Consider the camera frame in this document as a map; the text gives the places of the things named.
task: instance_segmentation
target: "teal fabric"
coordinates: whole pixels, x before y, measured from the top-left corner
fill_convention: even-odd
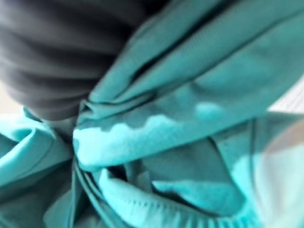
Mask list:
[[[303,118],[267,112],[304,72],[303,12],[301,0],[173,0],[81,103],[74,147],[60,123],[3,117],[0,227],[273,224],[256,168]]]

